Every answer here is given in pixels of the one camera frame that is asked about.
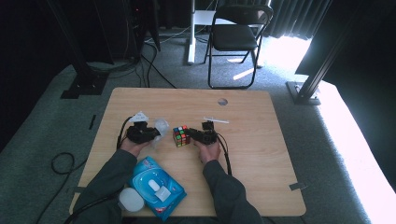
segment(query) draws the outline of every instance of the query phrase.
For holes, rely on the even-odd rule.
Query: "sleeve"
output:
[[[204,177],[220,223],[263,223],[259,212],[248,202],[243,184],[227,175],[218,161],[209,161],[205,165]]]
[[[117,150],[79,195],[73,211],[121,189],[133,175],[136,163],[134,155],[125,150]],[[115,198],[99,203],[79,214],[74,223],[121,223],[118,202]]]

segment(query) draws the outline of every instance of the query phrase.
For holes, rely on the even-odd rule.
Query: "rubik's cube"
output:
[[[186,134],[187,126],[183,125],[177,128],[174,128],[174,139],[177,147],[186,146],[190,143],[190,136]]]

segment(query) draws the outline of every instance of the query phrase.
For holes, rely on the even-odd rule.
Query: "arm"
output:
[[[133,174],[140,150],[148,144],[137,145],[126,138],[78,197],[73,211],[123,188]],[[121,223],[118,202],[115,198],[99,203],[79,214],[74,223]]]
[[[200,158],[205,164],[204,177],[210,188],[220,223],[262,224],[259,212],[247,200],[243,184],[222,169],[218,161],[219,141],[209,146],[199,142],[194,144],[200,148]]]

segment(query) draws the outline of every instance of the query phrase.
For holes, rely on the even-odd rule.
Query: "blue package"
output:
[[[151,157],[146,157],[136,165],[134,176],[128,183],[162,221],[165,221],[187,196],[183,187]]]

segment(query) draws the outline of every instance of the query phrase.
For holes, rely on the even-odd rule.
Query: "table top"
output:
[[[186,190],[187,197],[171,216],[216,215],[202,175],[204,167],[198,149],[193,144],[176,147],[172,135],[172,129],[182,125],[202,130],[204,117],[229,121],[215,122],[215,130],[227,141],[233,176],[244,184],[248,201],[263,217],[305,213],[301,191],[290,189],[297,179],[271,97],[266,91],[116,88],[109,99],[79,187],[86,187],[113,155],[122,123],[139,111],[149,117],[148,127],[154,126],[155,119],[165,119],[170,126],[157,146],[144,148],[138,160],[152,157]],[[223,153],[219,162],[226,170]],[[70,209],[77,197],[76,194]],[[124,212],[123,215],[153,216],[148,208],[133,214]]]

